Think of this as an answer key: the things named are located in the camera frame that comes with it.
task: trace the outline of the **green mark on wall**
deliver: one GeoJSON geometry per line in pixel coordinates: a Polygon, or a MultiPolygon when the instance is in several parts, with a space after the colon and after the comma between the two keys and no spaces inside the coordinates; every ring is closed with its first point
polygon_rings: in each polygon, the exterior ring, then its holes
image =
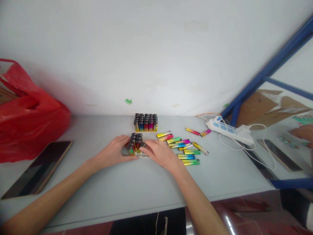
{"type": "Polygon", "coordinates": [[[128,105],[131,105],[131,104],[133,103],[133,102],[131,101],[132,99],[133,99],[133,98],[131,98],[130,100],[129,100],[129,99],[126,99],[126,100],[125,100],[125,103],[128,104],[128,105]]]}

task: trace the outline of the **red floor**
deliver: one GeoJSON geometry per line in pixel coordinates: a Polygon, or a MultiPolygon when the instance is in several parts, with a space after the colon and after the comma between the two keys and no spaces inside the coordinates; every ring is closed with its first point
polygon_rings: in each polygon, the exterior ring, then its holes
{"type": "MultiPolygon", "coordinates": [[[[279,191],[212,202],[230,235],[313,235],[282,210],[279,191]]],[[[70,229],[55,235],[108,235],[112,222],[70,229]]]]}

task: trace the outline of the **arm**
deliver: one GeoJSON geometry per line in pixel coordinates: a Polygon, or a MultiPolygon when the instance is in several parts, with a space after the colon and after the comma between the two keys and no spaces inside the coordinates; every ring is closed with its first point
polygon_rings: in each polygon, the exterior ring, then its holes
{"type": "Polygon", "coordinates": [[[38,234],[57,211],[97,171],[121,162],[137,159],[122,156],[121,149],[129,137],[121,135],[98,155],[83,163],[65,180],[39,197],[1,226],[4,234],[38,234]]]}
{"type": "Polygon", "coordinates": [[[183,162],[164,143],[147,140],[150,148],[140,148],[175,178],[187,203],[190,215],[199,234],[229,234],[214,207],[187,171],[183,162]]]}

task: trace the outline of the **left hand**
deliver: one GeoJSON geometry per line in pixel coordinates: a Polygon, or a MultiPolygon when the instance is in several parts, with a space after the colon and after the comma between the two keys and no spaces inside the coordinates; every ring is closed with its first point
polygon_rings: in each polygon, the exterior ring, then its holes
{"type": "Polygon", "coordinates": [[[123,156],[121,154],[122,147],[127,144],[129,140],[130,137],[126,135],[115,137],[107,147],[105,147],[95,157],[90,159],[95,171],[99,171],[103,168],[110,167],[118,163],[138,159],[138,157],[135,156],[123,156]]]}

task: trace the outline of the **right hand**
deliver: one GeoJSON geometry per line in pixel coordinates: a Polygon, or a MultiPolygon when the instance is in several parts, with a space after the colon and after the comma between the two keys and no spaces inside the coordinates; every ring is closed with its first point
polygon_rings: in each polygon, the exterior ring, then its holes
{"type": "Polygon", "coordinates": [[[165,142],[159,140],[147,140],[145,143],[148,148],[140,148],[140,150],[172,174],[180,167],[185,167],[183,161],[176,156],[165,142]]]}

